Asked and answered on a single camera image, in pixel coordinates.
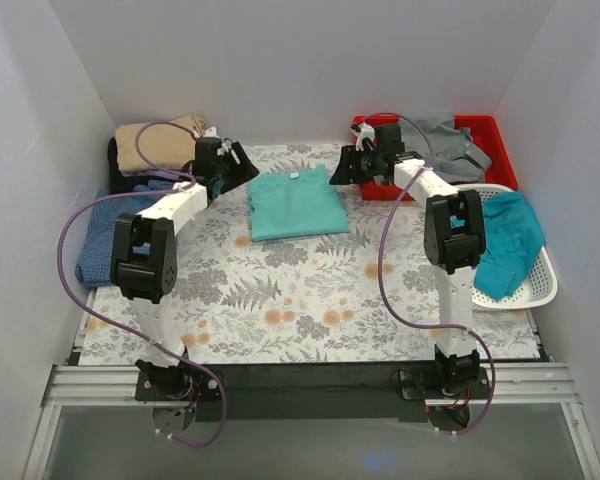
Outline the grey polo shirt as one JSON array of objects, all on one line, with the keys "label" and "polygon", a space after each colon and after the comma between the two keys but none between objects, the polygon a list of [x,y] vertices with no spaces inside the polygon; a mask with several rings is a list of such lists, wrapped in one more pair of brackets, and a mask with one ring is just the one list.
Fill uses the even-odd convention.
[{"label": "grey polo shirt", "polygon": [[468,127],[455,127],[450,113],[425,114],[411,120],[426,134],[436,157],[434,172],[448,183],[482,182],[491,168],[491,158],[478,147]]}]

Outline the folded beige shirt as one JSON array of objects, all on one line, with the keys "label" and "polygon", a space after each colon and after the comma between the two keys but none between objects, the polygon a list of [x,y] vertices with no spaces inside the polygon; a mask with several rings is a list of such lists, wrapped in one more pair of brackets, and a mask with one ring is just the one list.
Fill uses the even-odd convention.
[{"label": "folded beige shirt", "polygon": [[[137,133],[144,124],[121,125],[115,131],[117,164],[123,174],[135,174],[151,169],[138,154]],[[140,136],[139,145],[149,160],[162,168],[179,170],[194,159],[195,140],[185,131],[167,125],[149,127]]]}]

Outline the mint green t shirt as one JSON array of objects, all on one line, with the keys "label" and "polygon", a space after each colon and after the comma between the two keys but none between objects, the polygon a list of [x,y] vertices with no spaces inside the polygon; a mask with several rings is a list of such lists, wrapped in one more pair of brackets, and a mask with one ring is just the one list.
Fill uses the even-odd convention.
[{"label": "mint green t shirt", "polygon": [[348,213],[324,165],[263,173],[249,182],[251,239],[255,242],[350,231]]}]

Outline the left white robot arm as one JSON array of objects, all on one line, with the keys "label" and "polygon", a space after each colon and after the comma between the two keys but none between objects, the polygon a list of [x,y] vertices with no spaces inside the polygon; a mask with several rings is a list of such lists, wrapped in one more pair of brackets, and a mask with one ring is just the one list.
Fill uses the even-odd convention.
[{"label": "left white robot arm", "polygon": [[174,184],[152,206],[116,219],[110,276],[136,315],[140,332],[150,339],[148,356],[136,366],[140,383],[161,398],[194,399],[200,391],[193,368],[171,317],[178,276],[176,237],[217,197],[257,177],[242,145],[217,136],[202,137],[185,173],[192,180]]}]

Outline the blue checkered shirt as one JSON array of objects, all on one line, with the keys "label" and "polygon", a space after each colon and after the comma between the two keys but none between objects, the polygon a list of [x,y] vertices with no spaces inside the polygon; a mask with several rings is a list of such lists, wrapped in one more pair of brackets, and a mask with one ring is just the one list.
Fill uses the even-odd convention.
[{"label": "blue checkered shirt", "polygon": [[[96,196],[111,196],[100,190]],[[75,266],[77,281],[87,289],[111,286],[110,267],[116,219],[121,214],[137,214],[154,205],[161,194],[113,194],[113,198],[97,203],[91,209],[86,240]]]}]

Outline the folded lavender shirt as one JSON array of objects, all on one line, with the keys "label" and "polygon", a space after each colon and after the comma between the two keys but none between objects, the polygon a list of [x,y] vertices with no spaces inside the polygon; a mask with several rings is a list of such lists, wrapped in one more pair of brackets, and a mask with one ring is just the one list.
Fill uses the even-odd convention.
[{"label": "folded lavender shirt", "polygon": [[164,180],[164,181],[181,181],[182,179],[186,180],[187,177],[182,175],[180,172],[168,173],[162,170],[146,170],[146,171],[138,171],[138,172],[122,172],[123,178],[131,178],[131,179],[140,179],[147,178],[153,180]]}]

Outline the folded black garment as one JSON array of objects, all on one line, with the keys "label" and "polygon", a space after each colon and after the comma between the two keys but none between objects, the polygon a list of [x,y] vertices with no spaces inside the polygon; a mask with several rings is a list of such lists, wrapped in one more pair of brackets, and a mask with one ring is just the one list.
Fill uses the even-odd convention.
[{"label": "folded black garment", "polygon": [[108,191],[110,194],[128,193],[133,189],[129,179],[125,177],[118,166],[118,147],[114,137],[107,145]]}]

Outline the aluminium frame rail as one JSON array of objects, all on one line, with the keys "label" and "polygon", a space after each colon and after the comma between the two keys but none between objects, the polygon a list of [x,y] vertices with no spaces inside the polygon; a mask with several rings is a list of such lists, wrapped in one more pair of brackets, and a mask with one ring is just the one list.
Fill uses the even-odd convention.
[{"label": "aluminium frame rail", "polygon": [[28,479],[600,479],[567,367],[504,363],[456,413],[199,422],[135,399],[131,366],[55,368]]}]

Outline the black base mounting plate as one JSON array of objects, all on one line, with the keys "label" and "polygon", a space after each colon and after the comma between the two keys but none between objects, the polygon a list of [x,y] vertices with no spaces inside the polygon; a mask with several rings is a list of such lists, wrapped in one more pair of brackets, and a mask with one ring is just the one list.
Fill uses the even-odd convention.
[{"label": "black base mounting plate", "polygon": [[423,422],[428,401],[484,400],[485,370],[451,384],[434,361],[282,363],[161,367],[138,360],[135,399],[176,408],[199,422],[396,418]]}]

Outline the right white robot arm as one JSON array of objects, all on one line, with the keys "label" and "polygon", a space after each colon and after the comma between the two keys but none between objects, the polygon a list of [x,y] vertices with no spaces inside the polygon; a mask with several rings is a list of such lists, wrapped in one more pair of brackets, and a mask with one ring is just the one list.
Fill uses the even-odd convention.
[{"label": "right white robot arm", "polygon": [[330,182],[361,185],[381,177],[400,188],[425,212],[424,250],[433,267],[439,320],[431,330],[439,337],[434,359],[402,380],[419,394],[437,391],[455,397],[480,378],[480,354],[474,331],[472,289],[486,249],[479,194],[460,190],[433,170],[436,152],[422,157],[407,150],[399,123],[373,127],[354,123],[352,145],[341,150]]}]

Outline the white plastic basket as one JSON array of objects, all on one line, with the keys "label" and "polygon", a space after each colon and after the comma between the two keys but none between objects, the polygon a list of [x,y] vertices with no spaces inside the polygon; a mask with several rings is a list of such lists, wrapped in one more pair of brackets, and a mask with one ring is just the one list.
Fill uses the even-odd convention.
[{"label": "white plastic basket", "polygon": [[[482,207],[486,200],[499,193],[517,192],[496,184],[474,183],[461,185],[459,188],[461,190],[476,191],[480,196]],[[528,277],[512,296],[496,301],[474,286],[472,300],[475,307],[483,310],[531,309],[543,306],[552,301],[556,296],[557,289],[556,275],[549,259],[545,242]]]}]

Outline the teal blue t shirt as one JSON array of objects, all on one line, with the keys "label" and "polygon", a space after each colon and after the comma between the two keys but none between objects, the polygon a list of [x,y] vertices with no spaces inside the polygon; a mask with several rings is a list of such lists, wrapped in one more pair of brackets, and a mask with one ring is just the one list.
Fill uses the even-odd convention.
[{"label": "teal blue t shirt", "polygon": [[483,203],[486,250],[474,286],[500,301],[512,296],[531,272],[546,239],[534,210],[519,192]]}]

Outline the red plastic tray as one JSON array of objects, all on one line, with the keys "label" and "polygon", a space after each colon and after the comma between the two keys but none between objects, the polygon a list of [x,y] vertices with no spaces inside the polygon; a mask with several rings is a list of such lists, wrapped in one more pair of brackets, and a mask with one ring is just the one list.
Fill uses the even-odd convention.
[{"label": "red plastic tray", "polygon": [[[468,128],[474,143],[491,159],[484,183],[518,189],[514,170],[495,119],[488,115],[456,115],[455,127]],[[382,185],[375,180],[360,186],[361,197],[367,201],[394,201],[401,190],[394,185]]]}]

